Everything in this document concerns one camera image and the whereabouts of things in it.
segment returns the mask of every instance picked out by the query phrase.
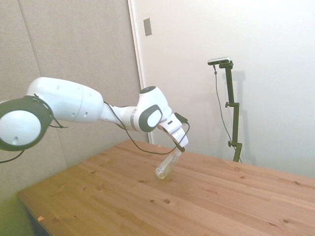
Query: plastic bottle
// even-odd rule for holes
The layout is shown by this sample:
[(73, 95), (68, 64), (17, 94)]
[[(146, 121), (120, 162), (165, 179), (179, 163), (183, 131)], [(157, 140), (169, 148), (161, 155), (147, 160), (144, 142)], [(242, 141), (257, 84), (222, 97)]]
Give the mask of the plastic bottle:
[(182, 154), (181, 151), (176, 151), (170, 154), (155, 170), (155, 174), (159, 179), (164, 179), (168, 173), (173, 169), (179, 160), (179, 156)]

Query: white wall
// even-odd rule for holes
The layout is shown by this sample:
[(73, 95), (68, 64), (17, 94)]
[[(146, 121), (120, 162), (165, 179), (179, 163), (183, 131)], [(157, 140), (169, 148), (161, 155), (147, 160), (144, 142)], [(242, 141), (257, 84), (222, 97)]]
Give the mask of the white wall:
[[(212, 58), (230, 56), (243, 162), (315, 177), (315, 1), (130, 0), (144, 86), (191, 123), (188, 151), (233, 159)], [(143, 20), (151, 18), (153, 35)], [(227, 101), (219, 69), (221, 103)], [(232, 132), (232, 108), (223, 108)], [(173, 146), (160, 131), (154, 144)]]

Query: black cable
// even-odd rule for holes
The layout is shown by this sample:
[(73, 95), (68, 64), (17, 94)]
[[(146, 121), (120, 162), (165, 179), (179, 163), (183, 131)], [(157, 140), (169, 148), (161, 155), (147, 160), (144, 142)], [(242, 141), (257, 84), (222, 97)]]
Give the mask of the black cable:
[(53, 119), (55, 120), (55, 122), (56, 122), (59, 126), (49, 125), (50, 127), (53, 127), (53, 128), (60, 128), (60, 129), (66, 129), (66, 128), (68, 128), (68, 127), (62, 126), (62, 125), (57, 121), (56, 118), (53, 117)]
[[(135, 146), (136, 146), (139, 150), (141, 150), (141, 151), (143, 151), (143, 152), (151, 153), (151, 154), (167, 155), (167, 154), (170, 154), (172, 151), (174, 151), (174, 150), (177, 148), (177, 146), (175, 146), (171, 151), (166, 152), (166, 153), (158, 153), (158, 152), (143, 150), (143, 149), (140, 148), (140, 147), (135, 143), (135, 141), (132, 139), (132, 137), (131, 137), (130, 134), (128, 133), (128, 130), (126, 129), (124, 123), (118, 118), (118, 116), (116, 115), (116, 113), (114, 112), (114, 110), (112, 109), (112, 107), (111, 107), (107, 102), (104, 101), (104, 103), (110, 108), (110, 110), (112, 111), (112, 113), (114, 114), (114, 116), (115, 116), (115, 117), (119, 120), (119, 122), (122, 124), (122, 126), (124, 127), (123, 129), (126, 131), (126, 133), (128, 134), (128, 136), (129, 136), (129, 138), (131, 139), (131, 141), (133, 142), (133, 144), (135, 144)], [(188, 125), (188, 130), (185, 132), (185, 135), (182, 137), (182, 139), (179, 141), (179, 143), (181, 143), (181, 141), (184, 139), (184, 137), (187, 135), (187, 133), (188, 133), (188, 131), (189, 131), (189, 129), (190, 129), (189, 123), (188, 123), (188, 122), (185, 122), (185, 124)]]
[(220, 107), (221, 119), (222, 119), (224, 128), (225, 128), (225, 130), (226, 130), (226, 132), (227, 132), (227, 135), (228, 135), (228, 137), (229, 137), (229, 139), (230, 139), (230, 142), (232, 142), (231, 136), (230, 136), (229, 132), (227, 131), (227, 128), (226, 128), (226, 126), (225, 126), (225, 122), (224, 122), (224, 119), (223, 119), (223, 115), (222, 115), (222, 108), (221, 108), (221, 103), (220, 103), (220, 99), (219, 99), (218, 85), (217, 85), (217, 70), (216, 70), (216, 66), (213, 65), (213, 68), (214, 68), (214, 70), (215, 70), (215, 76), (216, 76), (216, 92), (217, 92), (217, 98), (218, 98), (219, 107)]
[(0, 161), (0, 164), (15, 160), (16, 158), (18, 158), (19, 156), (21, 156), (24, 151), (25, 151), (25, 150), (21, 151), (19, 155), (17, 155), (16, 157), (14, 157), (14, 158), (12, 158), (12, 159), (9, 159), (9, 160), (6, 160), (6, 161)]

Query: wooden tabletop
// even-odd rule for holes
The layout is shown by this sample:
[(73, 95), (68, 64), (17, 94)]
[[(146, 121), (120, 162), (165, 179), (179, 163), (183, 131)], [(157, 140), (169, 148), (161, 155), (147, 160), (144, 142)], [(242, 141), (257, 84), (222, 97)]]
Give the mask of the wooden tabletop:
[(128, 140), (18, 196), (54, 236), (315, 236), (315, 179), (184, 152), (160, 180), (166, 157)]

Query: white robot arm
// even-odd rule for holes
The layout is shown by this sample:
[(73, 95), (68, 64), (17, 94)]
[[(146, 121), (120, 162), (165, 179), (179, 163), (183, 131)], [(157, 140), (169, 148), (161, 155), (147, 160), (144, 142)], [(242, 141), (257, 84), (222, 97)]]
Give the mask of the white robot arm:
[(33, 147), (54, 118), (82, 123), (100, 119), (120, 127), (122, 122), (127, 130), (146, 133), (158, 127), (180, 147), (188, 144), (182, 123), (157, 87), (141, 90), (135, 107), (115, 107), (105, 103), (92, 88), (40, 77), (31, 83), (24, 98), (0, 103), (0, 149), (19, 151)]

